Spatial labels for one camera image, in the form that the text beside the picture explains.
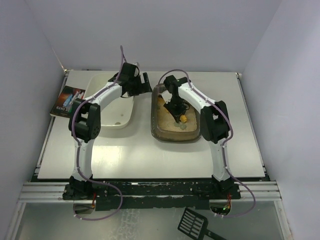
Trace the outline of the brown litter box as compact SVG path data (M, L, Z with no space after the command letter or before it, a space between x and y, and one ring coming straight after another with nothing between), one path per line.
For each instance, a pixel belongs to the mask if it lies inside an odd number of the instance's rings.
M195 142L201 137L200 114L187 102L186 122L177 123L164 107L165 101L161 94L166 90L163 84L154 87L151 95L151 134L162 142Z

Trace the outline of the yellow litter scoop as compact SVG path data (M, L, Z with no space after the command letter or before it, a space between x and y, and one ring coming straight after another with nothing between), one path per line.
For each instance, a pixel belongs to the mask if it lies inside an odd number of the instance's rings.
M180 119L181 119L181 122L177 122L177 123L186 123L187 122L186 115L183 115Z

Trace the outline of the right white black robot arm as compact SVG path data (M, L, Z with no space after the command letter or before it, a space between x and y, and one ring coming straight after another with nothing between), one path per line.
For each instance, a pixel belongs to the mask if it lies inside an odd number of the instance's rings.
M170 75L165 78L166 91L162 93L164 107L179 123L187 111L187 101L200 114L200 133L208 141L213 163L213 188L221 194L226 193L233 185L230 176L228 154L226 153L230 128L228 110L225 102L215 101L205 96L189 80Z

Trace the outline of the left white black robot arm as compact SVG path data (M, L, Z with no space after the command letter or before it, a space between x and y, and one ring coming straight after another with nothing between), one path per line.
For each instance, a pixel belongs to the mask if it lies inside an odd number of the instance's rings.
M73 102L68 124L75 145L74 169L69 179L73 191L83 195L93 191L92 151L102 127L102 110L125 94L135 97L150 92L148 74L140 73L137 65L125 62L101 89Z

